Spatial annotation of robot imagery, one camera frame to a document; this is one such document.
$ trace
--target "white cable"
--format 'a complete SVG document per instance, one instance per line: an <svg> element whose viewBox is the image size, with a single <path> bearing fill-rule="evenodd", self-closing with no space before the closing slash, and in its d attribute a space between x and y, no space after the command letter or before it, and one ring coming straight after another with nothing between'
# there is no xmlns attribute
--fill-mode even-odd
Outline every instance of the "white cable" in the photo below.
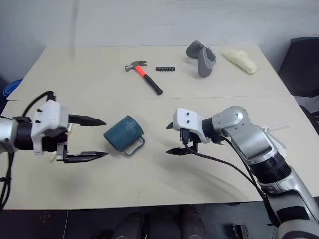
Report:
<svg viewBox="0 0 319 239"><path fill-rule="evenodd" d="M68 210L66 210L66 219L65 219L64 232L63 232L62 239L64 239L64 236L65 236L66 224L68 223L68 216L69 216L69 212Z"/></svg>

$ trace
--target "blue object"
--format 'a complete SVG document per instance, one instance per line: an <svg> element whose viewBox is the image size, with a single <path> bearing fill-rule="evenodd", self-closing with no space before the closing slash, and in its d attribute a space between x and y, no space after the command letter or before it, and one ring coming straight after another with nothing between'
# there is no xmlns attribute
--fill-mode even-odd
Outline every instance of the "blue object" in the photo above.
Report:
<svg viewBox="0 0 319 239"><path fill-rule="evenodd" d="M143 134L144 132L139 124L132 117L125 116L120 122L106 131L103 136L118 152L123 152L130 156L144 145ZM124 150L138 139L142 140L142 144L134 149L132 153L126 153Z"/></svg>
<svg viewBox="0 0 319 239"><path fill-rule="evenodd" d="M5 89L3 90L3 95L8 97L21 83L23 79L16 80L8 84Z"/></svg>

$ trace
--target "blue mug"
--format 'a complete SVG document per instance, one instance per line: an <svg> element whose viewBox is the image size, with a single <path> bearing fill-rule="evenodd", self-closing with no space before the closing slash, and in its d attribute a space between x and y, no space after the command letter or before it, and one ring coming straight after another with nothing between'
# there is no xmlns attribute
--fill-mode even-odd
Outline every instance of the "blue mug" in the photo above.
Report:
<svg viewBox="0 0 319 239"><path fill-rule="evenodd" d="M120 122L106 131L103 136L118 152L131 156L144 145L143 134L144 132L139 124L132 117L125 116ZM138 139L142 140L142 144L135 148L132 153L125 152L125 149Z"/></svg>

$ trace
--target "white wall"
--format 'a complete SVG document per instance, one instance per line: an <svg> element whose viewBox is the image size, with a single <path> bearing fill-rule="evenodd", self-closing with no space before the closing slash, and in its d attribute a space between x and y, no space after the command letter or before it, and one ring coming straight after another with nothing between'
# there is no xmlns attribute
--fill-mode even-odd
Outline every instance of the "white wall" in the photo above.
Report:
<svg viewBox="0 0 319 239"><path fill-rule="evenodd" d="M278 69L289 40L319 35L318 0L0 0L0 74L45 46L259 44Z"/></svg>

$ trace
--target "red hammer handle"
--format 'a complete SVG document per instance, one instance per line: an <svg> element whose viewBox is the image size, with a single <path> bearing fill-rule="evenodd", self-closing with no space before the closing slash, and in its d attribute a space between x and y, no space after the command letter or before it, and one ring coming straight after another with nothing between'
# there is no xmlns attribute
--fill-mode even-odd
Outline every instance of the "red hammer handle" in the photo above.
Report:
<svg viewBox="0 0 319 239"><path fill-rule="evenodd" d="M145 71L143 70L143 68L141 66L136 66L135 70L141 75L143 76L143 78L146 80L146 82L153 88L153 90L158 94L161 95L163 94L163 90L151 79L151 77L149 77Z"/></svg>

